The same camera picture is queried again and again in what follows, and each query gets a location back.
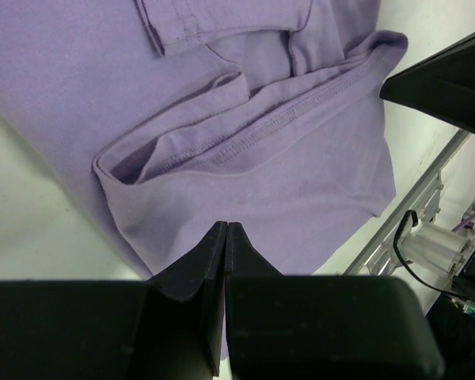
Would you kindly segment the purple t-shirt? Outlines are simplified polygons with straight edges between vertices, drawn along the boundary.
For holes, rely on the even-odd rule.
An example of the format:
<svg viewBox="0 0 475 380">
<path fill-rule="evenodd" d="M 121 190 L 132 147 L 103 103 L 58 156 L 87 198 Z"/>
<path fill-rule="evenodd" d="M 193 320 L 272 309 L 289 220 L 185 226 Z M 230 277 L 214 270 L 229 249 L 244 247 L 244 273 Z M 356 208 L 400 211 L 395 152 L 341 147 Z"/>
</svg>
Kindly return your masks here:
<svg viewBox="0 0 475 380">
<path fill-rule="evenodd" d="M 395 196 L 377 1 L 0 1 L 0 115 L 142 276 L 217 221 L 312 274 Z"/>
</svg>

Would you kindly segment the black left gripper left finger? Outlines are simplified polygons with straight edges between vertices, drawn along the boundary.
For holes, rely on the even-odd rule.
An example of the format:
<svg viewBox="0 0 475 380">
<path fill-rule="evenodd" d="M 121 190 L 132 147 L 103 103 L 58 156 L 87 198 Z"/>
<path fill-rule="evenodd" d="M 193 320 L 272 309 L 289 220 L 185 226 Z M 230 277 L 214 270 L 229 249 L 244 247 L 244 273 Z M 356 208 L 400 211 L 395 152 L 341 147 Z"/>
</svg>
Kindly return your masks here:
<svg viewBox="0 0 475 380">
<path fill-rule="evenodd" d="M 0 281 L 0 379 L 211 379 L 226 224 L 148 280 Z"/>
</svg>

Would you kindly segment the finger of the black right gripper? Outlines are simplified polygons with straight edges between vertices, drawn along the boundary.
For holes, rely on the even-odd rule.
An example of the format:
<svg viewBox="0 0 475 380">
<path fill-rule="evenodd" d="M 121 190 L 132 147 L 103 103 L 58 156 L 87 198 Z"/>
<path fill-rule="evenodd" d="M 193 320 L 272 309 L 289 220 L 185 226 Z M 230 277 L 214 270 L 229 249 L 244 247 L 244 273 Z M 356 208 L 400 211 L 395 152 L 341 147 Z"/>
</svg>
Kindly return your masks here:
<svg viewBox="0 0 475 380">
<path fill-rule="evenodd" d="M 475 32 L 388 78 L 380 98 L 475 135 Z"/>
</svg>

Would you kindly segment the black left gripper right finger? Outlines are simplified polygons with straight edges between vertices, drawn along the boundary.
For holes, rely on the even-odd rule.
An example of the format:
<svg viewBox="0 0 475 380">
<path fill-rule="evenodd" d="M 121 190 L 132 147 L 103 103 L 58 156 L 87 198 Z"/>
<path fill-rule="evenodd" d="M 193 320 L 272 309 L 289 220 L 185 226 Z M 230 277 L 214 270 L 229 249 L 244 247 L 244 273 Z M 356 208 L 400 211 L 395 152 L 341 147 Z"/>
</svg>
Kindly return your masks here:
<svg viewBox="0 0 475 380">
<path fill-rule="evenodd" d="M 394 276 L 284 275 L 230 224 L 226 342 L 235 379 L 440 379 L 444 361 Z"/>
</svg>

